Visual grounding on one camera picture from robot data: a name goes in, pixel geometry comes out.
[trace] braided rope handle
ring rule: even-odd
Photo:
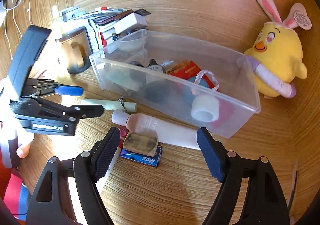
[[[217,79],[215,78],[214,74],[212,72],[210,72],[209,70],[202,70],[200,71],[198,74],[197,74],[197,77],[195,79],[195,84],[199,85],[200,84],[200,81],[202,79],[202,77],[205,75],[205,74],[208,74],[211,76],[211,81],[213,82],[213,84],[215,85],[215,87],[212,89],[213,91],[217,91],[220,87]]]

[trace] yellow chick plush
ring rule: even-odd
[[[293,97],[295,88],[290,84],[292,80],[296,76],[305,79],[308,75],[302,63],[301,42],[293,30],[294,27],[300,26],[300,22],[294,17],[298,13],[307,16],[307,13],[302,4],[296,3],[288,18],[282,23],[273,0],[257,1],[272,20],[265,23],[253,47],[244,53],[249,56],[252,64],[256,62],[254,78],[257,89],[271,98],[279,95]]]

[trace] clear storage box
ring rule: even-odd
[[[155,59],[165,69],[193,61],[214,73],[219,91],[144,67]],[[254,114],[260,100],[247,58],[198,39],[139,30],[90,56],[101,89],[114,91],[179,120],[230,138]]]

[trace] silver screw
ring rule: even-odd
[[[81,153],[81,156],[82,157],[88,157],[88,156],[90,156],[90,152],[89,151],[84,151],[84,152]]]
[[[263,162],[263,163],[269,162],[268,158],[266,158],[265,156],[262,156],[262,157],[260,158],[260,160],[261,160],[261,162]]]
[[[229,151],[228,152],[228,157],[232,157],[232,158],[234,158],[234,157],[236,157],[236,153],[235,152],[233,152],[233,151]]]
[[[56,156],[53,156],[49,159],[49,162],[50,163],[54,163],[55,161],[57,161],[57,157]]]

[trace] bunny ear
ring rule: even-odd
[[[282,23],[276,4],[273,0],[257,0],[257,2],[273,22]]]
[[[299,26],[294,18],[294,14],[296,11],[299,11],[300,13],[302,13],[305,16],[307,15],[307,11],[306,11],[305,7],[301,3],[295,3],[290,9],[290,13],[289,13],[288,17],[282,23],[284,26],[291,28],[291,29]]]

